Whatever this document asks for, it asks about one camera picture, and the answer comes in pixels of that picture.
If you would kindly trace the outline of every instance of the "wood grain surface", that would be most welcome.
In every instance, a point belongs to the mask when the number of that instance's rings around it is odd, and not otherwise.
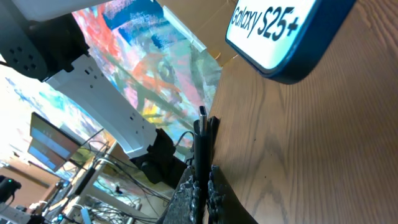
[[[259,223],[398,223],[398,1],[359,0],[296,85],[223,68],[213,163]]]

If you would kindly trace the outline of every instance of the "white sign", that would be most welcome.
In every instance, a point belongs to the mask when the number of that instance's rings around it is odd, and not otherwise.
[[[316,0],[239,0],[226,38],[266,70],[287,56]]]

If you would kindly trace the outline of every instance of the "colorful painted panel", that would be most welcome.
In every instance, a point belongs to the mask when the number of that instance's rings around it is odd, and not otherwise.
[[[175,142],[184,131],[192,130],[200,105],[210,110],[221,68],[164,18],[159,4],[114,0],[73,15],[90,54],[115,88]],[[33,111],[82,139],[101,129],[82,108],[46,83],[2,66],[0,74],[0,144],[5,152],[0,159],[7,159],[12,151],[27,151]],[[105,131],[96,140],[106,142],[112,137]],[[191,143],[187,139],[182,145]]]
[[[193,129],[200,105],[210,109],[221,69],[165,19],[157,2],[117,0],[73,15],[113,85],[174,141]]]

